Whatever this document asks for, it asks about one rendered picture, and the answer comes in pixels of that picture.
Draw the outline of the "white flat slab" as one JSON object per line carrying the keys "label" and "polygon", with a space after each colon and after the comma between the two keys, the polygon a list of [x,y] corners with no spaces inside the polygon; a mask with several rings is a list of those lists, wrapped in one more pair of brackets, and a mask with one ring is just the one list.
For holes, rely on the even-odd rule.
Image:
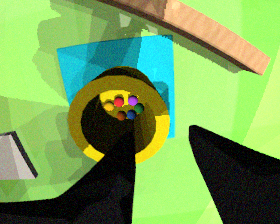
{"label": "white flat slab", "polygon": [[39,176],[15,131],[0,133],[1,179],[36,179]]}

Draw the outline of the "peach flat bar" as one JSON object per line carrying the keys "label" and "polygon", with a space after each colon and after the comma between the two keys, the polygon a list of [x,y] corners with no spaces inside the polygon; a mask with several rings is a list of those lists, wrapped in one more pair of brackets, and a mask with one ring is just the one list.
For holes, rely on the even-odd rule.
{"label": "peach flat bar", "polygon": [[152,23],[181,34],[182,37],[200,44],[209,51],[219,54],[227,61],[262,76],[270,57],[261,49],[244,38],[239,37],[197,9],[182,3],[179,0],[95,0],[110,4],[112,7],[124,9],[135,16],[145,18]]}

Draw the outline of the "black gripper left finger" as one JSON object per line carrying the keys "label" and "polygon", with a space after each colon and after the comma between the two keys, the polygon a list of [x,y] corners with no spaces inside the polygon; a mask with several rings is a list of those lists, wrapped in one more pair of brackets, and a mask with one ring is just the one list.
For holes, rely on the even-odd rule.
{"label": "black gripper left finger", "polygon": [[126,132],[59,197],[0,202],[0,224],[132,224],[134,134]]}

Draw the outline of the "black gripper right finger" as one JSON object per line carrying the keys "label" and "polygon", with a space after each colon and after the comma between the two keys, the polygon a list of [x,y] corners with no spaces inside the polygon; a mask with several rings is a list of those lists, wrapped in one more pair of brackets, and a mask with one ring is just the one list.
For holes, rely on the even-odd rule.
{"label": "black gripper right finger", "polygon": [[196,124],[189,141],[222,224],[280,224],[280,159]]}

